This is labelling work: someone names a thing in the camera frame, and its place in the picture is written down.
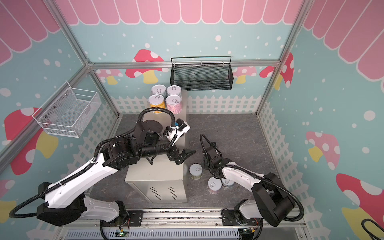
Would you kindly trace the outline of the teal label floor can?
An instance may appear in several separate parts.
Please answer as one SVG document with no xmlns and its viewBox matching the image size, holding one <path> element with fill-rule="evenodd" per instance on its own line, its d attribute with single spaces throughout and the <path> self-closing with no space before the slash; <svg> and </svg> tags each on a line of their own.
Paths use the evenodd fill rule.
<svg viewBox="0 0 384 240">
<path fill-rule="evenodd" d="M 225 179 L 225 178 L 222 178 L 221 179 L 222 181 L 222 188 L 223 189 L 230 189 L 234 186 L 235 182 L 232 181 L 232 180 L 228 180 L 228 179 Z"/>
</svg>

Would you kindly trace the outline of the white lid can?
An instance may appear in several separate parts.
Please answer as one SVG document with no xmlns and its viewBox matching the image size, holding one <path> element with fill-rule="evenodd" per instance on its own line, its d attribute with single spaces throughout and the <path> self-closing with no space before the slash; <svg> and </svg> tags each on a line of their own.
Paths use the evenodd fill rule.
<svg viewBox="0 0 384 240">
<path fill-rule="evenodd" d="M 167 109 L 174 115 L 179 114 L 183 110 L 182 98 L 178 95 L 170 95 L 165 100 Z"/>
</svg>

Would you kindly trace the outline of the yellow label food can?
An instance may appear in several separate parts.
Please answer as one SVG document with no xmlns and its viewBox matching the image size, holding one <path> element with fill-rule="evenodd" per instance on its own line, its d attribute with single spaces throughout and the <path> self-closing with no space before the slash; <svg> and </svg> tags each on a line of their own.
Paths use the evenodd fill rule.
<svg viewBox="0 0 384 240">
<path fill-rule="evenodd" d="M 165 99 L 164 99 L 164 97 L 162 95 L 159 95 L 159 94 L 151 95 L 148 98 L 148 102 L 149 102 L 149 105 L 150 105 L 151 108 L 166 109 Z"/>
</svg>

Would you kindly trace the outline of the teal brown label can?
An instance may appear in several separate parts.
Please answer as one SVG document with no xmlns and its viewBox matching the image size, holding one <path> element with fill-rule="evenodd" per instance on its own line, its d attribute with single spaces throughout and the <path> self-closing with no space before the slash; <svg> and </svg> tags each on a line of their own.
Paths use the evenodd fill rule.
<svg viewBox="0 0 384 240">
<path fill-rule="evenodd" d="M 182 88 L 180 86 L 177 86 L 177 85 L 169 86 L 167 88 L 167 95 L 168 96 L 177 95 L 180 98 L 182 98 Z"/>
</svg>

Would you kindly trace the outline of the teal label food can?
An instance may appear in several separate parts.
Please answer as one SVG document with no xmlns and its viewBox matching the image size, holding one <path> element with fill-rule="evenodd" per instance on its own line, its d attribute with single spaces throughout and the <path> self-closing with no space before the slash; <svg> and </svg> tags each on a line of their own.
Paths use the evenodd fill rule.
<svg viewBox="0 0 384 240">
<path fill-rule="evenodd" d="M 154 85 L 151 88 L 151 95 L 162 95 L 164 98 L 166 98 L 167 88 L 164 85 Z"/>
</svg>

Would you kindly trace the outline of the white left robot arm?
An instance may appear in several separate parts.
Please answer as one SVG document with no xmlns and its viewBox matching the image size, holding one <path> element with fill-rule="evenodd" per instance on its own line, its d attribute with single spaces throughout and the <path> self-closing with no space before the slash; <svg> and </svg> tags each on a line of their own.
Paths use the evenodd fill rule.
<svg viewBox="0 0 384 240">
<path fill-rule="evenodd" d="M 63 226 L 80 219 L 100 220 L 124 225 L 130 215 L 122 201 L 104 202 L 86 196 L 85 191 L 104 178 L 135 165 L 140 159 L 152 164 L 166 155 L 176 165 L 195 154 L 179 150 L 176 142 L 190 126 L 167 109 L 147 108 L 138 115 L 129 131 L 100 142 L 93 158 L 66 178 L 39 185 L 38 194 L 14 207 L 9 217 L 31 218 Z"/>
</svg>

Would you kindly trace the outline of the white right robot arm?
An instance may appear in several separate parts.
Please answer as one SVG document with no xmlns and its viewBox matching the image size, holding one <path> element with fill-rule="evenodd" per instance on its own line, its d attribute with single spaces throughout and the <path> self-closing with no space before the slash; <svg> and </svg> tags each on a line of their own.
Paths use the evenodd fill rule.
<svg viewBox="0 0 384 240">
<path fill-rule="evenodd" d="M 224 158 L 217 145 L 204 134 L 200 135 L 200 143 L 205 167 L 214 178 L 232 181 L 253 194 L 253 200 L 244 199 L 234 207 L 237 223 L 244 225 L 252 219 L 260 219 L 277 227 L 282 221 L 298 222 L 304 218 L 303 204 L 284 187 L 277 175 L 257 174 Z"/>
</svg>

